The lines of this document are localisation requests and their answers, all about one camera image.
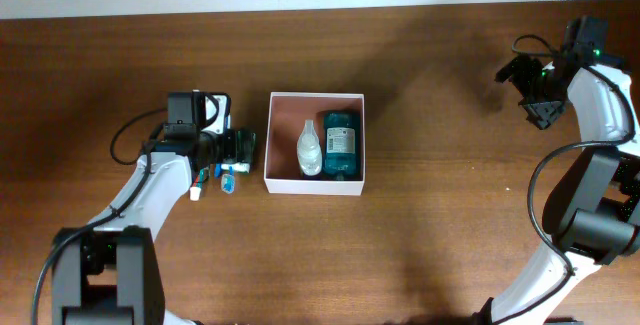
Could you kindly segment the pink box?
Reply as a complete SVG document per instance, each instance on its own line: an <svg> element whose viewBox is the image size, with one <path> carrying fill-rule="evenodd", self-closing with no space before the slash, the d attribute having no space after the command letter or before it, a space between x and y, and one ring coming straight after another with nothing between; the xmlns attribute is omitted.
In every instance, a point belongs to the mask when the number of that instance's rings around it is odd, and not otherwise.
<svg viewBox="0 0 640 325"><path fill-rule="evenodd" d="M325 146L323 119L329 111L359 115L360 165L353 180L329 180L323 175L309 179L300 171L296 146L304 122L314 122L321 145ZM365 97L349 93L273 92L269 100L263 178L272 194L361 195L366 179Z"/></svg>

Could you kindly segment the teal Listerine mouthwash bottle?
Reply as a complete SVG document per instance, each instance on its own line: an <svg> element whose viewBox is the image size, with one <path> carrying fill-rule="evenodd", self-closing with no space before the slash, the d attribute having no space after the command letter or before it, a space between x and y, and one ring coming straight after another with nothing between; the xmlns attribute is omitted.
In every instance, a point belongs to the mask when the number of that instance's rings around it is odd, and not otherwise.
<svg viewBox="0 0 640 325"><path fill-rule="evenodd" d="M360 174L360 115L329 111L323 119L325 152L323 172L334 180L355 180Z"/></svg>

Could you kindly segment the clear foam soap pump bottle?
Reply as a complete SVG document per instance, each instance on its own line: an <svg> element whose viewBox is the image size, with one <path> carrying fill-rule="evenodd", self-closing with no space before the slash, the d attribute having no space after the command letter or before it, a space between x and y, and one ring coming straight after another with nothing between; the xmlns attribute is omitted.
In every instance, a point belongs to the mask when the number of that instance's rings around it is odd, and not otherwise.
<svg viewBox="0 0 640 325"><path fill-rule="evenodd" d="M322 150L314 121L308 119L297 141L297 158L304 176L317 176L322 170Z"/></svg>

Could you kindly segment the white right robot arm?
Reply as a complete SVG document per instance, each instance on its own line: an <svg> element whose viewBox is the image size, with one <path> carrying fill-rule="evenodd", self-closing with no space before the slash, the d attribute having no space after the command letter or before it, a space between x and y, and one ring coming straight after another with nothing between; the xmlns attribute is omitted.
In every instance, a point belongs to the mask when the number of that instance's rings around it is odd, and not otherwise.
<svg viewBox="0 0 640 325"><path fill-rule="evenodd" d="M541 243L516 280L473 314L475 324L549 324L581 281L639 249L639 119L628 64L604 50L607 31L603 19L574 19L559 48L516 49L495 75L515 86L540 130L571 105L581 139L534 169L526 203Z"/></svg>

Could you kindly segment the green Colgate toothpaste tube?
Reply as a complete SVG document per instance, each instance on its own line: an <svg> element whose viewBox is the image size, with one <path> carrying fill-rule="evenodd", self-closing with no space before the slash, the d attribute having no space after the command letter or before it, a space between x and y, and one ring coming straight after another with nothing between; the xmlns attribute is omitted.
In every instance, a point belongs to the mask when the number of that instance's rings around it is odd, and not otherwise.
<svg viewBox="0 0 640 325"><path fill-rule="evenodd" d="M209 169L203 168L196 175L194 182L189 189L189 198L191 201L199 201L202 195L204 184L209 179Z"/></svg>

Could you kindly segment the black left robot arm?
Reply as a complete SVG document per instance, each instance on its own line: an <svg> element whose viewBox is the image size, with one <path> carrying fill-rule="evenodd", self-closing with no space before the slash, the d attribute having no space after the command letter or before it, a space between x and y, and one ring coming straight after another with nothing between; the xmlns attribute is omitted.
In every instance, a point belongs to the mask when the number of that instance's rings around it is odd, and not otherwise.
<svg viewBox="0 0 640 325"><path fill-rule="evenodd" d="M236 133L151 138L114 200L88 224L63 228L45 267L55 324L181 324L166 308L154 240L210 165L235 155Z"/></svg>

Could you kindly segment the blue white toothbrush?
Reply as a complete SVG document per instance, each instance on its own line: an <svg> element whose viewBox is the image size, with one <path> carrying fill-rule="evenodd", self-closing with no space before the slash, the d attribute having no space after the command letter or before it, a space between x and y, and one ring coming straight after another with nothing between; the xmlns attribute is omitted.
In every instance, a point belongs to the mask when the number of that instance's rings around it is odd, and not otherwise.
<svg viewBox="0 0 640 325"><path fill-rule="evenodd" d="M235 174L232 167L221 167L221 190L226 194L232 194L235 191Z"/></svg>

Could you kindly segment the green Dettol soap bar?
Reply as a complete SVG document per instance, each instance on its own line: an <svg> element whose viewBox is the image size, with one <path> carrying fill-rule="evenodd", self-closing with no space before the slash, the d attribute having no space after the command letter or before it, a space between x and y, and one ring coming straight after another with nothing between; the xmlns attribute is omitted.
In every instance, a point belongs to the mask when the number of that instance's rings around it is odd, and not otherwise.
<svg viewBox="0 0 640 325"><path fill-rule="evenodd" d="M222 157L219 162L224 171L249 173L253 164L256 134L249 129L228 129L224 133Z"/></svg>

